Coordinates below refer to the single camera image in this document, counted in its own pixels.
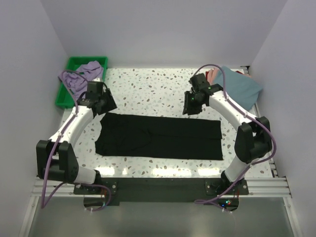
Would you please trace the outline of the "black t shirt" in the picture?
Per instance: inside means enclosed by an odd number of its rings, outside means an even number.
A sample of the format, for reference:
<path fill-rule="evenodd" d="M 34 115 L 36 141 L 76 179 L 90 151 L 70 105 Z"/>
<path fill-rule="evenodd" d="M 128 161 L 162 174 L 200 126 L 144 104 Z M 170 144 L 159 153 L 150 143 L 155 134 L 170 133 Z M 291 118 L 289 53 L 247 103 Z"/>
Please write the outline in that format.
<path fill-rule="evenodd" d="M 102 156 L 222 160 L 221 123 L 107 113 L 95 151 Z"/>

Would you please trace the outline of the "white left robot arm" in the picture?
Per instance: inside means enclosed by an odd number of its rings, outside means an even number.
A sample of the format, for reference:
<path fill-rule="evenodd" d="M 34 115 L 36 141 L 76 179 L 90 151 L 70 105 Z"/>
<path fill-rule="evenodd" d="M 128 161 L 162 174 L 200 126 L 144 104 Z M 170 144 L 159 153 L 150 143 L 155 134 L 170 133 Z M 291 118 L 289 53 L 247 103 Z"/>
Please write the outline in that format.
<path fill-rule="evenodd" d="M 40 140 L 36 146 L 38 177 L 43 180 L 70 184 L 85 184 L 92 194 L 102 189 L 97 171 L 81 167 L 74 146 L 86 126 L 96 117 L 117 108 L 110 89 L 95 79 L 87 84 L 87 90 L 75 102 L 70 115 L 48 140 Z"/>

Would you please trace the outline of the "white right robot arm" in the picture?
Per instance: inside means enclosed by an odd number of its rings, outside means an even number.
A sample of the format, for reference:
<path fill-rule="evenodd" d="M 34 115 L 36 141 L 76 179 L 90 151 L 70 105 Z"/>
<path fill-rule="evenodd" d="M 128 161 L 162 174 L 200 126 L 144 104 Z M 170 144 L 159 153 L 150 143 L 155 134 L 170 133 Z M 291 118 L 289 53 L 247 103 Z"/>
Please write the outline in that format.
<path fill-rule="evenodd" d="M 231 194 L 237 189 L 237 181 L 242 179 L 251 164 L 264 157 L 272 149 L 270 122 L 266 117 L 256 117 L 238 105 L 223 87 L 210 83 L 204 74 L 189 79 L 191 90 L 185 92 L 184 115 L 197 115 L 202 106 L 218 111 L 237 131 L 235 158 L 221 175 L 220 189 Z"/>

